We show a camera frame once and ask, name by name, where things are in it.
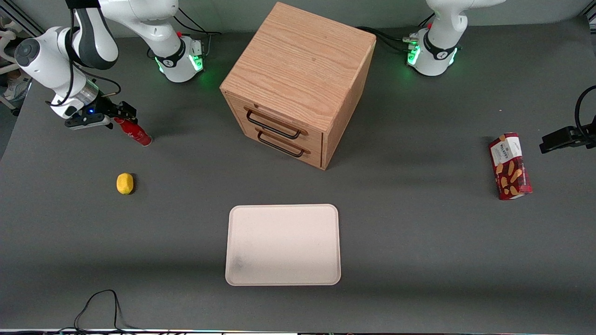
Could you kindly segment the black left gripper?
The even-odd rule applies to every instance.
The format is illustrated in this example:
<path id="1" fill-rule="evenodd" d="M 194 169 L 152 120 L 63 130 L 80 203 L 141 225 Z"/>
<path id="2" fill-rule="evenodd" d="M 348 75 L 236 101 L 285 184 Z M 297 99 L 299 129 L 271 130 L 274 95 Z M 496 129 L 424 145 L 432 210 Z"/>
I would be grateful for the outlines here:
<path id="1" fill-rule="evenodd" d="M 576 127 L 564 127 L 542 137 L 539 148 L 542 154 L 566 147 L 585 146 L 596 148 L 596 126 L 584 125 L 582 133 Z"/>

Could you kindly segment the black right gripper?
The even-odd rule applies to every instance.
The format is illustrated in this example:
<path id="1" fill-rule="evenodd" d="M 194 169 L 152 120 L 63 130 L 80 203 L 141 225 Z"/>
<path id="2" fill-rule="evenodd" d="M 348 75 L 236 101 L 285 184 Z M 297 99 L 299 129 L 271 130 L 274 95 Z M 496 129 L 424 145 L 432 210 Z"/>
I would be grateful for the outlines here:
<path id="1" fill-rule="evenodd" d="M 114 129 L 114 121 L 110 117 L 136 120 L 136 108 L 125 101 L 121 101 L 119 104 L 114 104 L 110 97 L 98 96 L 93 102 L 87 105 L 87 116 L 95 116 L 99 114 L 109 117 L 107 119 L 106 127 L 110 130 Z"/>

